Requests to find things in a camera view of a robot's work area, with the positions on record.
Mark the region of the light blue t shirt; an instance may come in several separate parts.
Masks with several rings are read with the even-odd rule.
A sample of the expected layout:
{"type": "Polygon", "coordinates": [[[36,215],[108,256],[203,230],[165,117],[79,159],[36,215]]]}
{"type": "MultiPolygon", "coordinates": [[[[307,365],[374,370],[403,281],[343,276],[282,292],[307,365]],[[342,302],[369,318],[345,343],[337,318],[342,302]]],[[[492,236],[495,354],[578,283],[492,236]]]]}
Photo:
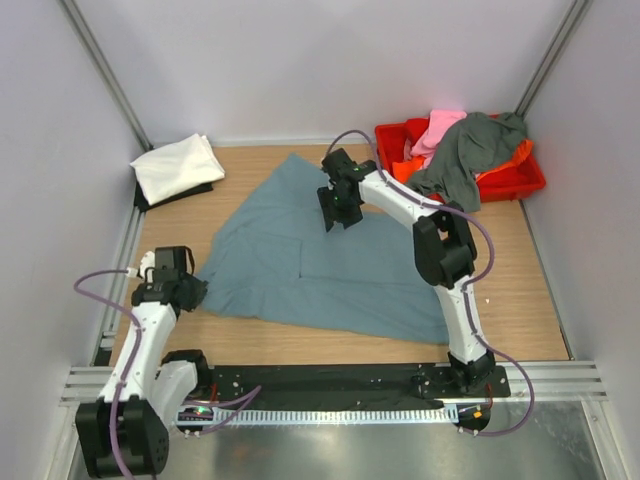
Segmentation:
{"type": "Polygon", "coordinates": [[[197,276],[203,310],[226,317],[445,344],[436,292],[418,274],[409,230],[380,213],[327,231],[321,170],[292,154],[216,233],[197,276]]]}

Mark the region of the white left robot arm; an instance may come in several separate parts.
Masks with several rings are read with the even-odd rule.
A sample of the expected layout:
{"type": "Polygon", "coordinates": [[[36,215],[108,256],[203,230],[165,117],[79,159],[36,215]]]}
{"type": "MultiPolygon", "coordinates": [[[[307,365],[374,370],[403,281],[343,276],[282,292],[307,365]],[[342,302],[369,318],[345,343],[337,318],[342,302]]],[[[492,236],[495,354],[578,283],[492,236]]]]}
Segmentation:
{"type": "Polygon", "coordinates": [[[156,477],[167,463],[178,407],[186,397],[204,398],[212,387],[204,358],[160,361],[180,313],[200,305],[207,284],[179,269],[155,270],[134,292],[130,309],[79,283],[74,289],[130,320],[113,372],[97,399],[81,403],[75,415],[87,472],[93,479],[156,477]]]}

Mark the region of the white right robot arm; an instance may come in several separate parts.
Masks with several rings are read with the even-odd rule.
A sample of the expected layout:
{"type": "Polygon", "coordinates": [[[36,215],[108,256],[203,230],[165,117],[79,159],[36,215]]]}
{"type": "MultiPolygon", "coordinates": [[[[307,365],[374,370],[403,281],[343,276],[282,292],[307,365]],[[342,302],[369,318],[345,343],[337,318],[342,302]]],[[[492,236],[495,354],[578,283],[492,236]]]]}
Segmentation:
{"type": "Polygon", "coordinates": [[[372,161],[353,161],[340,148],[326,153],[321,168],[329,183],[317,190],[325,229],[349,228],[363,219],[361,206],[383,210],[412,235],[420,277],[435,288],[449,336],[449,376],[459,394],[483,391],[496,367],[482,332],[471,286],[477,249],[470,217],[454,206],[417,195],[372,161]]]}

